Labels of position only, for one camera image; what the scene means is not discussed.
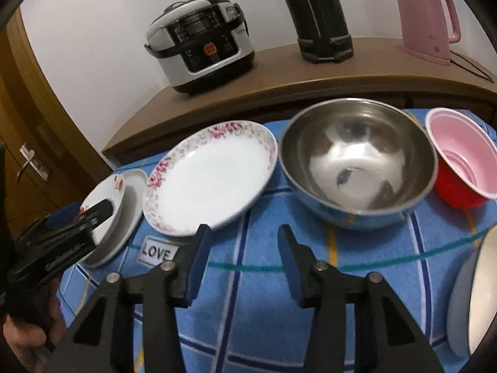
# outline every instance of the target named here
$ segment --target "pink bowl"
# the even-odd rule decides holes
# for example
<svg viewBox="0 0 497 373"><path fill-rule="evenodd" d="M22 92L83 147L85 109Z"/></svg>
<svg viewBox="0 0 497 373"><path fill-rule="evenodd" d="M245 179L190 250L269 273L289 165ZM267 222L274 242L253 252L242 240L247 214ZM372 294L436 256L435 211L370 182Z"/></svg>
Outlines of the pink bowl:
<svg viewBox="0 0 497 373"><path fill-rule="evenodd" d="M497 149L478 124L453 109L435 108L426 116L426 131L445 163L435 182L442 199L456 208L497 199Z"/></svg>

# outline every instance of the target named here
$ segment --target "human hand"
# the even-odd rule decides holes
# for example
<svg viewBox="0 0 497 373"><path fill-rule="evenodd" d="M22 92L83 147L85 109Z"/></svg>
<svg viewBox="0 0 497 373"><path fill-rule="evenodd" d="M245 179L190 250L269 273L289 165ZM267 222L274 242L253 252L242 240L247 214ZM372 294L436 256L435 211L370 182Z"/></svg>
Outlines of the human hand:
<svg viewBox="0 0 497 373"><path fill-rule="evenodd" d="M54 279L50 282L50 301L48 305L49 314L54 320L48 339L54 345L58 344L66 330L66 324L60 310L60 302L55 295L59 284L59 279ZM36 347L44 345L47 341L47 337L40 327L22 320L13 320L10 316L7 316L7 320L3 325L3 336L14 355L29 373L43 372L45 366L34 351Z"/></svg>

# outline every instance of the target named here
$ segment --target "pink kettle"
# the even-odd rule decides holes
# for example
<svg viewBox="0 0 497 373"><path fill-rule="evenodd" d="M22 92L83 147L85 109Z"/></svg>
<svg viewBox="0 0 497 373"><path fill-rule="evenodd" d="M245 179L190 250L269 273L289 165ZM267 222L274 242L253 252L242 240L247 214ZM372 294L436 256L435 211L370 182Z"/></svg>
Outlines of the pink kettle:
<svg viewBox="0 0 497 373"><path fill-rule="evenodd" d="M401 14L403 50L430 62L450 64L450 43L459 42L461 28L453 0L449 8L452 33L448 35L441 0L397 0Z"/></svg>

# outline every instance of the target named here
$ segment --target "blue tablecloth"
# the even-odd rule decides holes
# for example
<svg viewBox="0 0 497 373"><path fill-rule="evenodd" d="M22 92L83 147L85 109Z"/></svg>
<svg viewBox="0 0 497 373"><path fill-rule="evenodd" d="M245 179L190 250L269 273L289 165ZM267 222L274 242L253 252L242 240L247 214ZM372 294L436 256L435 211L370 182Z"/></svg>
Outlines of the blue tablecloth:
<svg viewBox="0 0 497 373"><path fill-rule="evenodd" d="M426 110L412 110L424 121ZM468 114L495 139L495 131ZM267 127L280 137L286 121ZM120 170L141 168L150 173L163 154ZM310 246L318 259L341 271L365 276L377 270L406 304L436 350L446 372L457 372L465 360L447 344L446 314L459 269L478 242L475 235L497 221L497 205L455 210L432 192L404 224L360 233L327 225L291 193L281 168L262 197L240 219L215 232L215 246L197 300L177 310L183 356L189 373L299 372L302 370L312 310L301 310L291 299L281 267L276 233L291 225L297 240ZM60 286L66 322L83 306L111 271L133 276L148 271L137 262L145 236L175 242L157 233L143 219L118 256L97 270L73 266ZM347 309L345 371L353 370L352 308ZM135 371L143 372L142 309L135 313Z"/></svg>

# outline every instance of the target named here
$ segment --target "silver bolt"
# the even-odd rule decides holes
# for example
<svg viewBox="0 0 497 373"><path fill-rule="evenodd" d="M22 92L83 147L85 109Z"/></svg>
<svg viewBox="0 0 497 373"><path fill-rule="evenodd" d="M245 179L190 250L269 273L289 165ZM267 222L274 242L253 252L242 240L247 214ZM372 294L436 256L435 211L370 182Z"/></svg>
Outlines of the silver bolt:
<svg viewBox="0 0 497 373"><path fill-rule="evenodd" d="M322 272L323 270L327 270L329 267L330 267L330 264L328 264L327 262L325 262L323 260L319 260L319 261L316 261L314 263L314 269L319 271L319 272Z"/></svg>
<svg viewBox="0 0 497 373"><path fill-rule="evenodd" d="M383 280L383 276L378 272L371 272L369 274L369 280L371 280L372 283L380 283Z"/></svg>
<svg viewBox="0 0 497 373"><path fill-rule="evenodd" d="M164 272L169 272L170 270L173 270L174 268L176 268L176 264L172 260L165 260L161 264L161 269Z"/></svg>
<svg viewBox="0 0 497 373"><path fill-rule="evenodd" d="M107 275L105 280L107 280L109 283L116 283L120 277L121 275L118 274L117 272L111 272L110 274Z"/></svg>

